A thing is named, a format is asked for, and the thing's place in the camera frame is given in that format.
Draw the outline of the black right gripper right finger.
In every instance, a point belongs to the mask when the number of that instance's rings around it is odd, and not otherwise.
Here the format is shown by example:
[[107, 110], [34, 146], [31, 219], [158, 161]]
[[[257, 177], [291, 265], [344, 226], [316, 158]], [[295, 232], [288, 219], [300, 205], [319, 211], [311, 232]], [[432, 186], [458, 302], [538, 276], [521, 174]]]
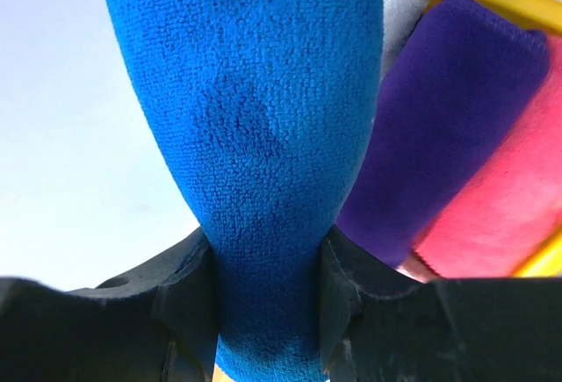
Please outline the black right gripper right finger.
[[332, 229], [320, 279], [320, 355], [333, 381], [561, 378], [557, 277], [424, 284]]

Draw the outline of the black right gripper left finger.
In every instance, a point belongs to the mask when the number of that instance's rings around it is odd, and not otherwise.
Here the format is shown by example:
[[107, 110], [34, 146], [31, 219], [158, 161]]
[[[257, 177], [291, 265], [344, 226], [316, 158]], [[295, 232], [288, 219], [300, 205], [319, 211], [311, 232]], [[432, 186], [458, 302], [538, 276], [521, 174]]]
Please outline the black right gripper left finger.
[[4, 381], [209, 381], [217, 341], [201, 231], [96, 288], [1, 281]]

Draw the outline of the blue towel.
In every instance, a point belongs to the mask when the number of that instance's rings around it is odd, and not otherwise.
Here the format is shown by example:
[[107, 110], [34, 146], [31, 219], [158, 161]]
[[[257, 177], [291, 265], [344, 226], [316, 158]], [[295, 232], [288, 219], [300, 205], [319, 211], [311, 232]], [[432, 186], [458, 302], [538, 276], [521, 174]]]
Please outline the blue towel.
[[318, 251], [368, 146], [383, 0], [106, 0], [218, 274], [219, 367], [322, 381]]

